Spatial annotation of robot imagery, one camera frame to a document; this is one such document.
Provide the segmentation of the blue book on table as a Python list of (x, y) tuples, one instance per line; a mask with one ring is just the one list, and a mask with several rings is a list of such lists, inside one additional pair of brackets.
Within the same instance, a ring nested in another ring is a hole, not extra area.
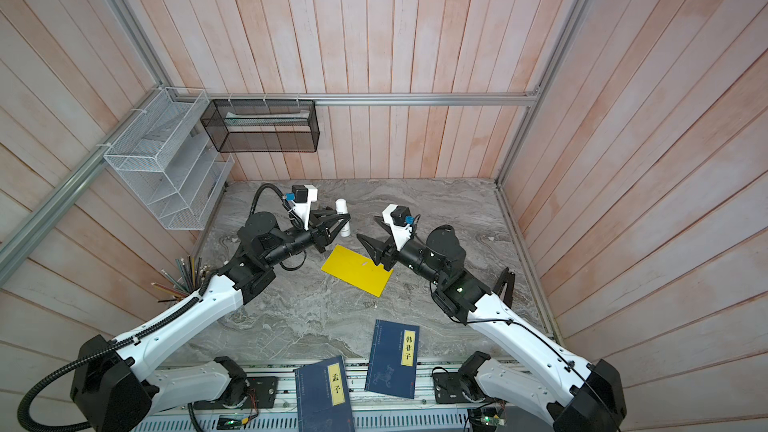
[(377, 319), (365, 390), (413, 399), (420, 327)]

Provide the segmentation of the yellow envelope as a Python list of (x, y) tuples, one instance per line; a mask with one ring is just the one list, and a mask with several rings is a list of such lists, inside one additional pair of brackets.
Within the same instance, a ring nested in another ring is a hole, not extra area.
[(375, 297), (385, 290), (391, 272), (357, 252), (336, 245), (321, 270)]

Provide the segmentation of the pen holder with pencils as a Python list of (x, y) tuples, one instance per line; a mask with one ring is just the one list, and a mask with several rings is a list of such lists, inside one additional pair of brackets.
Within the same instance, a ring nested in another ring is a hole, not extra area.
[(202, 287), (212, 270), (201, 257), (193, 256), (176, 259), (175, 266), (171, 272), (160, 270), (160, 282), (151, 283), (155, 290), (166, 295), (159, 303), (175, 303), (187, 298)]

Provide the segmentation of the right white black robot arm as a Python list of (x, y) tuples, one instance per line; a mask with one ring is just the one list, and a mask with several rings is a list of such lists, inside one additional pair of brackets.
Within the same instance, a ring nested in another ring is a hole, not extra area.
[(358, 237), (375, 264), (387, 270), (401, 264), (425, 278), (449, 319), (480, 332), (525, 367), (519, 372), (476, 352), (456, 374), (466, 399), (506, 402), (556, 431), (619, 430), (627, 408), (618, 370), (568, 351), (518, 316), (465, 268), (466, 252), (452, 226), (439, 226), (421, 240), (411, 216), (375, 220), (388, 238)]

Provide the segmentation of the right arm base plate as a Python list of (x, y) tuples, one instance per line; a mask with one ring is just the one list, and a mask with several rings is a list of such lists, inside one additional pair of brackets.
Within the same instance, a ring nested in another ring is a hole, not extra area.
[(458, 371), (451, 372), (444, 367), (434, 367), (431, 371), (435, 402), (438, 404), (477, 404), (483, 406), (501, 403), (481, 391), (473, 377)]

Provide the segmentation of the aluminium frame rail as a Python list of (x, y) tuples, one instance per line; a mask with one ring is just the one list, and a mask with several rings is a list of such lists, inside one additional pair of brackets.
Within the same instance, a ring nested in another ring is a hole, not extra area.
[(504, 93), (212, 93), (211, 100), (313, 101), (317, 106), (532, 106), (539, 97), (525, 92)]

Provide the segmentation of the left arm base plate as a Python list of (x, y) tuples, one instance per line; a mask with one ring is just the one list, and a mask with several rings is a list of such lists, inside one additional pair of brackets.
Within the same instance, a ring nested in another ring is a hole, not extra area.
[(195, 402), (193, 408), (196, 410), (222, 408), (235, 410), (271, 409), (274, 407), (277, 391), (277, 376), (249, 376), (247, 379), (236, 378), (227, 386), (219, 399)]

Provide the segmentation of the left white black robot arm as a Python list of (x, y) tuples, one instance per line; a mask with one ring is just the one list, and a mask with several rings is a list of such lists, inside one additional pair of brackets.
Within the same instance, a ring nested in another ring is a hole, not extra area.
[(313, 209), (316, 187), (295, 185), (278, 195), (290, 227), (275, 215), (250, 207), (238, 230), (239, 245), (231, 259), (207, 273), (186, 298), (148, 322), (105, 340), (97, 335), (83, 344), (78, 358), (41, 379), (22, 397), (17, 421), (27, 431), (46, 431), (32, 417), (34, 399), (67, 374), (70, 397), (84, 421), (67, 431), (130, 431), (147, 416), (186, 403), (224, 401), (234, 407), (247, 397), (247, 374), (228, 357), (179, 369), (163, 379), (158, 367), (209, 325), (255, 299), (275, 279), (276, 267), (310, 247), (324, 252), (350, 221), (348, 211)]

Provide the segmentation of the blue book on rail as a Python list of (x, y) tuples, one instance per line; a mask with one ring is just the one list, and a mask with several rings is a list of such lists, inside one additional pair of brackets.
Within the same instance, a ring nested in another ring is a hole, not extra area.
[(300, 431), (355, 431), (342, 356), (301, 366), (294, 373)]

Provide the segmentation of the black mesh basket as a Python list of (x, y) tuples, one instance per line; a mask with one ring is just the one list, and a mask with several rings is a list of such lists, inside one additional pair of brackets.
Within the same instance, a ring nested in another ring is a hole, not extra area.
[(314, 153), (320, 139), (309, 100), (214, 99), (201, 123), (223, 153)]

